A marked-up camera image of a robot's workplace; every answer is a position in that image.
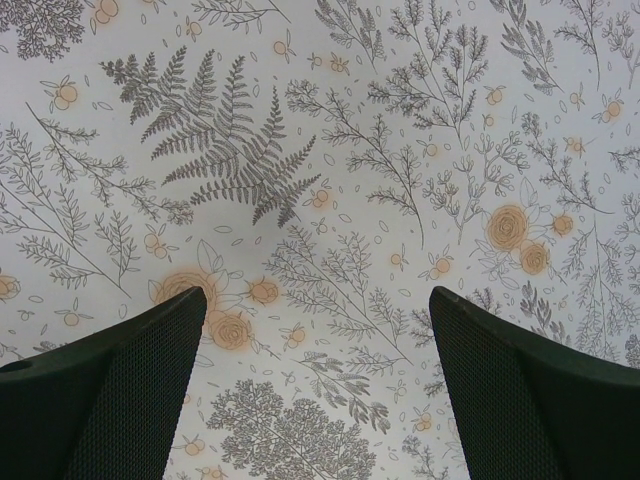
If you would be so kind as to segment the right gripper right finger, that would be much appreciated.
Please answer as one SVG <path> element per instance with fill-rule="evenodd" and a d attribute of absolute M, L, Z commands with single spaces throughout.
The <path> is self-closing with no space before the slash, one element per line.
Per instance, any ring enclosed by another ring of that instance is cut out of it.
<path fill-rule="evenodd" d="M 639 372 L 438 286 L 437 350 L 473 479 L 636 479 Z"/>

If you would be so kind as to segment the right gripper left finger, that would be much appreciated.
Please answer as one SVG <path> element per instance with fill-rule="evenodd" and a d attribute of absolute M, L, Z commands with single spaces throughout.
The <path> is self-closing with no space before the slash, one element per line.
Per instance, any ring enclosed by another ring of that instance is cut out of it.
<path fill-rule="evenodd" d="M 207 311 L 200 287 L 1 369 L 4 479 L 160 479 Z"/>

